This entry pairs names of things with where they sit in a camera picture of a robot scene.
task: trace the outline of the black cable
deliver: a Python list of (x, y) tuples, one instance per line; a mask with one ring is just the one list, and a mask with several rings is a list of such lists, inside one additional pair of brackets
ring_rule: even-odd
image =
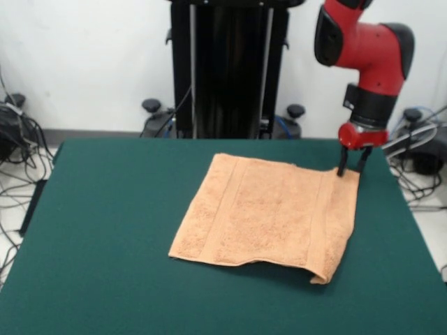
[(25, 160), (24, 160), (23, 157), (22, 157), (22, 160), (21, 160), (21, 161), (13, 161), (13, 160), (11, 160), (11, 157), (8, 157), (8, 158), (5, 160), (5, 162), (6, 162), (6, 163), (9, 163), (9, 164), (13, 164), (13, 165), (20, 165), (20, 164), (25, 163)]
[[(6, 257), (5, 257), (4, 261), (3, 261), (2, 266), (0, 267), (0, 278), (1, 278), (2, 276), (4, 276), (3, 272), (5, 271), (5, 269), (6, 269), (12, 262), (14, 262), (15, 258), (17, 257), (17, 253), (18, 253), (18, 251), (19, 251), (19, 246), (21, 246), (21, 245), (22, 245), (22, 244), (17, 244), (16, 246), (11, 246), (11, 247), (8, 249), (8, 251), (6, 252)], [(13, 256), (13, 258), (11, 258), (10, 260), (8, 260), (8, 259), (9, 259), (9, 254), (10, 254), (10, 252), (11, 252), (14, 248), (15, 248), (15, 255)]]
[(41, 125), (39, 125), (36, 120), (32, 119), (31, 117), (28, 117), (27, 115), (25, 115), (24, 118), (29, 120), (30, 122), (34, 123), (34, 126), (37, 127), (37, 131), (39, 133), (40, 139), (42, 140), (43, 148), (45, 149), (46, 153), (48, 155), (50, 155), (51, 158), (54, 158), (50, 149), (48, 149), (47, 140), (45, 139), (45, 135), (43, 134)]
[(24, 146), (22, 143), (17, 142), (17, 140), (16, 140), (10, 133), (8, 133), (8, 132), (6, 132), (6, 131), (4, 131), (4, 130), (0, 130), (0, 133), (1, 133), (2, 135), (5, 135), (6, 137), (8, 137), (8, 139), (9, 139), (13, 144), (15, 144), (17, 147), (28, 149), (28, 148), (27, 148), (26, 146)]
[(19, 229), (12, 229), (12, 230), (7, 230), (6, 232), (19, 232)]
[(0, 170), (0, 173), (1, 173), (1, 174), (4, 174), (5, 176), (8, 176), (8, 177), (11, 177), (11, 178), (20, 180), (20, 181), (24, 181), (24, 182), (26, 182), (26, 183), (29, 181), (29, 180), (26, 180), (25, 178), (17, 177), (17, 176), (15, 176), (14, 174), (7, 173), (7, 172), (1, 171), (1, 170)]
[(415, 183), (412, 182), (409, 178), (407, 178), (404, 174), (408, 173), (405, 170), (405, 165), (400, 164), (400, 166), (396, 166), (391, 164), (390, 167), (394, 169), (397, 172), (397, 175), (395, 175), (397, 182), (399, 186), (410, 192), (413, 196), (413, 199), (408, 200), (409, 204), (413, 204), (414, 202), (420, 201), (422, 199), (425, 199), (429, 196), (431, 196), (435, 190), (440, 187), (442, 184), (442, 177), (439, 173), (433, 175), (433, 183), (431, 186), (428, 187), (419, 187)]
[(3, 189), (2, 192), (0, 192), (0, 196), (2, 196), (3, 194), (7, 193), (10, 190), (15, 190), (17, 188), (26, 187), (26, 186), (30, 186), (30, 185), (34, 185), (34, 184), (35, 184), (34, 182), (29, 182), (29, 183), (26, 183), (26, 184), (14, 185), (14, 186), (11, 186), (11, 187), (7, 187), (7, 188)]
[(30, 166), (30, 164), (28, 164), (27, 162), (25, 162), (25, 174), (26, 174), (26, 176), (29, 178), (29, 180), (31, 180), (32, 181), (32, 183), (33, 184), (35, 184), (37, 181), (33, 178), (33, 177), (31, 177), (30, 175), (29, 175), (29, 172), (28, 172), (28, 167)]
[(17, 244), (14, 243), (14, 241), (9, 237), (8, 233), (6, 232), (6, 230), (3, 228), (3, 225), (1, 224), (0, 221), (0, 230), (3, 233), (3, 235), (5, 235), (5, 237), (7, 238), (7, 240), (9, 241), (9, 243), (11, 243), (17, 250), (18, 250), (18, 246)]
[(39, 159), (40, 159), (40, 161), (42, 163), (42, 166), (43, 166), (43, 176), (38, 180), (38, 181), (41, 181), (41, 180), (44, 180), (46, 178), (46, 176), (47, 176), (47, 165), (43, 161), (42, 155), (40, 154), (39, 151), (37, 151), (37, 156), (39, 157)]
[(32, 196), (32, 195), (22, 195), (22, 194), (12, 194), (12, 195), (9, 195), (9, 194), (1, 194), (0, 197), (8, 197), (8, 198), (10, 198), (10, 197), (14, 197), (14, 198), (32, 198), (33, 196)]
[(17, 208), (17, 207), (21, 207), (24, 206), (26, 204), (29, 204), (31, 201), (26, 201), (26, 202), (18, 202), (17, 204), (12, 204), (11, 206), (0, 206), (0, 209), (12, 209), (12, 208)]
[(410, 206), (414, 212), (436, 213), (447, 210), (447, 206)]
[(424, 124), (425, 122), (433, 119), (434, 117), (437, 117), (438, 115), (444, 113), (445, 111), (447, 111), (447, 105), (445, 105), (444, 107), (442, 107), (440, 110), (436, 111), (434, 114), (430, 115), (429, 117), (426, 117), (425, 119), (423, 119), (420, 124)]
[[(168, 117), (168, 119), (163, 123), (163, 125), (160, 127), (160, 129), (158, 129), (158, 131), (156, 132), (154, 137), (158, 137), (161, 133), (161, 131), (163, 131), (163, 129), (169, 124), (169, 122), (175, 117), (175, 115), (177, 114), (178, 110), (183, 106), (184, 102), (186, 101), (186, 99), (188, 98), (189, 94), (191, 93), (191, 86), (188, 88), (188, 91), (186, 91), (182, 101), (180, 101), (179, 105), (174, 109), (173, 113), (171, 114), (170, 117)], [(149, 123), (150, 119), (148, 119), (145, 123), (145, 127), (143, 128), (140, 137), (143, 136), (147, 124)]]

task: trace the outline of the green tabletop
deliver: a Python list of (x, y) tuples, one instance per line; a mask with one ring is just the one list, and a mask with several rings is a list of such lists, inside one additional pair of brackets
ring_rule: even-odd
[(0, 293), (0, 334), (447, 334), (446, 286), (379, 150), (330, 285), (267, 263), (170, 259), (218, 152), (339, 160), (324, 140), (69, 140)]

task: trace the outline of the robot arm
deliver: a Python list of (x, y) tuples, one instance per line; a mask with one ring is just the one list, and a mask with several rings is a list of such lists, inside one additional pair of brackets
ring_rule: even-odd
[(359, 23), (372, 0), (326, 0), (321, 6), (315, 37), (315, 55), (323, 65), (360, 72), (358, 85), (350, 84), (344, 107), (350, 120), (339, 130), (342, 161), (348, 150), (366, 149), (358, 169), (363, 169), (374, 147), (388, 141), (386, 130), (414, 53), (413, 33), (403, 24)]

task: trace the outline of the towel fold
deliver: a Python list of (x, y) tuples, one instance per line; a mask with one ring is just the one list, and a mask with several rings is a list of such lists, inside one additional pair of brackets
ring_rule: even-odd
[(359, 174), (214, 156), (169, 256), (236, 267), (271, 262), (327, 284), (354, 228)]

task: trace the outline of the cable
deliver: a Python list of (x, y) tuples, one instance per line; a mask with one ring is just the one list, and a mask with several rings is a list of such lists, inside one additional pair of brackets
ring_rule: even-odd
[(29, 204), (31, 201), (26, 201), (26, 202), (17, 202), (17, 204), (12, 204), (11, 206), (0, 206), (0, 209), (12, 209), (12, 208), (17, 208), (17, 207), (23, 207), (23, 209), (25, 211), (27, 211), (26, 208), (24, 208), (24, 206), (26, 204)]
[(161, 131), (166, 127), (166, 125), (174, 119), (175, 115), (177, 114), (178, 110), (183, 106), (184, 102), (188, 98), (189, 94), (191, 93), (191, 86), (188, 88), (188, 91), (186, 91), (182, 101), (180, 101), (179, 105), (174, 109), (172, 115), (168, 117), (168, 119), (163, 123), (163, 125), (158, 129), (154, 137), (158, 137), (161, 133)]
[(404, 121), (404, 117), (403, 116), (400, 118), (399, 122), (397, 122), (397, 124), (395, 125), (395, 127), (391, 131), (390, 137), (392, 137), (394, 135), (394, 133), (397, 131), (397, 129), (399, 128), (399, 126), (402, 123), (402, 121)]
[(435, 112), (433, 112), (430, 108), (428, 108), (428, 107), (424, 107), (424, 106), (414, 106), (414, 107), (410, 107), (410, 108), (413, 108), (413, 109), (415, 109), (415, 110), (424, 110), (424, 111), (426, 111), (426, 112), (429, 112), (430, 113), (430, 117), (431, 118), (435, 118), (436, 119), (436, 121), (438, 121), (439, 122), (439, 118), (438, 118), (438, 115), (435, 113)]
[(0, 192), (0, 196), (2, 196), (3, 194), (7, 193), (10, 190), (15, 190), (16, 188), (21, 188), (21, 187), (26, 187), (26, 186), (30, 186), (35, 184), (34, 182), (29, 182), (27, 184), (22, 184), (22, 185), (15, 185), (15, 186), (11, 186), (8, 188), (5, 188), (4, 190), (2, 190), (2, 192)]
[(437, 133), (438, 133), (438, 128), (435, 128), (435, 129), (433, 129), (432, 134), (431, 134), (430, 136), (427, 136), (427, 138), (425, 138), (424, 140), (421, 140), (421, 141), (418, 142), (418, 143), (415, 143), (415, 144), (413, 144), (413, 145), (410, 145), (408, 148), (403, 148), (403, 149), (396, 150), (396, 151), (392, 152), (391, 154), (388, 154), (388, 155), (386, 156), (386, 158), (390, 159), (390, 158), (392, 158), (392, 157), (395, 157), (395, 156), (397, 156), (397, 155), (399, 155), (399, 154), (402, 154), (402, 153), (408, 151), (409, 149), (416, 149), (416, 148), (419, 148), (419, 147), (423, 146), (424, 144), (427, 144), (428, 142), (430, 142), (431, 140), (433, 140), (433, 139), (436, 137)]
[[(1, 187), (2, 190), (5, 189), (4, 186), (3, 186), (3, 184), (1, 183), (1, 181), (0, 181), (0, 187)], [(9, 195), (9, 194), (6, 194), (6, 195), (7, 195), (9, 198), (11, 198), (12, 200), (14, 200), (16, 203), (18, 203), (19, 206), (22, 206), (22, 208), (23, 208), (23, 210), (25, 211), (25, 213), (27, 212), (27, 209), (25, 208), (25, 206), (24, 206), (19, 200), (17, 200), (13, 195)]]
[(429, 120), (433, 119), (434, 117), (438, 117), (440, 114), (444, 113), (445, 111), (447, 111), (447, 105), (443, 106), (440, 110), (435, 112), (433, 115), (430, 115), (429, 117), (422, 120), (421, 123), (429, 121)]
[(5, 237), (7, 238), (7, 240), (9, 241), (9, 243), (11, 243), (17, 250), (18, 250), (18, 246), (17, 244), (14, 243), (14, 241), (9, 237), (8, 233), (6, 232), (6, 230), (3, 228), (3, 225), (1, 224), (0, 221), (0, 230), (3, 233), (3, 235), (5, 235)]
[(25, 178), (17, 177), (17, 176), (15, 176), (14, 174), (10, 174), (10, 173), (7, 173), (7, 172), (1, 171), (1, 170), (0, 170), (0, 173), (1, 173), (1, 174), (4, 174), (5, 176), (8, 176), (8, 177), (11, 177), (11, 178), (20, 180), (20, 181), (25, 181), (25, 182), (28, 182), (28, 181), (29, 181), (29, 180), (26, 180)]
[(19, 230), (18, 229), (12, 229), (12, 230), (7, 230), (6, 232), (19, 232)]
[[(11, 247), (8, 249), (8, 251), (6, 252), (5, 260), (3, 261), (3, 264), (2, 264), (2, 266), (0, 267), (0, 278), (6, 276), (6, 275), (4, 274), (4, 271), (5, 271), (5, 269), (6, 269), (9, 265), (11, 265), (11, 264), (14, 262), (15, 258), (17, 257), (17, 253), (18, 253), (18, 251), (19, 251), (19, 248), (18, 248), (18, 247), (21, 246), (21, 245), (22, 245), (22, 244), (18, 244), (16, 247), (11, 246)], [(15, 248), (15, 255), (13, 256), (13, 258), (11, 258), (10, 260), (8, 260), (8, 259), (9, 259), (9, 254), (10, 254), (10, 252), (11, 252), (14, 248)], [(3, 287), (3, 285), (4, 285), (4, 282), (0, 281), (0, 289)]]
[(45, 149), (46, 153), (50, 155), (51, 158), (54, 158), (51, 151), (48, 149), (47, 140), (45, 139), (45, 135), (43, 134), (42, 127), (37, 123), (36, 120), (32, 119), (31, 117), (28, 117), (27, 115), (24, 115), (24, 118), (28, 121), (34, 123), (34, 126), (37, 128), (38, 134), (40, 136), (40, 139), (42, 140), (43, 148)]
[(284, 132), (287, 135), (287, 138), (289, 140), (292, 140), (292, 134), (291, 132), (288, 130), (286, 123), (284, 122), (284, 120), (281, 117), (275, 116), (274, 117), (275, 121), (278, 122), (278, 124), (281, 126), (281, 128), (283, 128)]
[[(2, 194), (2, 195), (0, 195), (0, 197), (10, 197), (10, 195), (6, 195), (6, 194)], [(13, 197), (16, 197), (16, 198), (32, 198), (33, 196), (32, 195), (23, 195), (23, 194), (13, 194)]]
[(444, 123), (444, 124), (429, 124), (428, 126), (420, 127), (418, 129), (412, 131), (411, 133), (399, 136), (395, 140), (393, 140), (393, 141), (383, 145), (382, 149), (387, 149), (387, 148), (392, 147), (392, 146), (394, 146), (394, 145), (396, 145), (396, 144), (398, 144), (398, 143), (400, 143), (402, 141), (405, 141), (410, 136), (418, 135), (418, 134), (424, 133), (425, 131), (430, 131), (430, 130), (435, 129), (435, 128), (443, 128), (443, 127), (446, 127), (446, 126), (447, 126), (447, 123)]
[(436, 213), (447, 210), (447, 206), (410, 206), (412, 212)]
[(407, 176), (405, 176), (405, 173), (413, 172), (405, 170), (405, 163), (406, 161), (402, 160), (400, 166), (391, 163), (390, 167), (392, 170), (397, 172), (397, 175), (393, 175), (396, 177), (397, 183), (399, 184), (400, 188), (412, 194), (413, 199), (410, 199), (407, 202), (410, 205), (410, 208), (415, 209), (416, 207), (419, 207), (419, 205), (414, 205), (414, 202), (419, 202), (422, 199), (431, 196), (435, 192), (435, 190), (437, 190), (438, 187), (441, 186), (442, 177), (439, 173), (434, 174), (432, 185), (421, 188), (418, 185), (414, 184), (412, 180), (410, 180)]
[(166, 129), (165, 133), (163, 134), (163, 137), (164, 137), (164, 138), (169, 138), (169, 135), (170, 135), (170, 129), (172, 128), (173, 124), (174, 124), (174, 121), (173, 121), (173, 120), (170, 120), (170, 122), (169, 122), (169, 124), (168, 124), (168, 128)]
[(147, 120), (146, 120), (146, 122), (145, 122), (145, 125), (142, 127), (142, 131), (141, 131), (141, 133), (140, 133), (139, 138), (142, 138), (142, 136), (143, 136), (144, 133), (145, 133), (146, 127), (147, 127), (147, 125), (149, 124), (149, 122), (150, 122), (151, 120), (152, 120), (152, 117), (148, 117), (148, 118), (147, 118)]

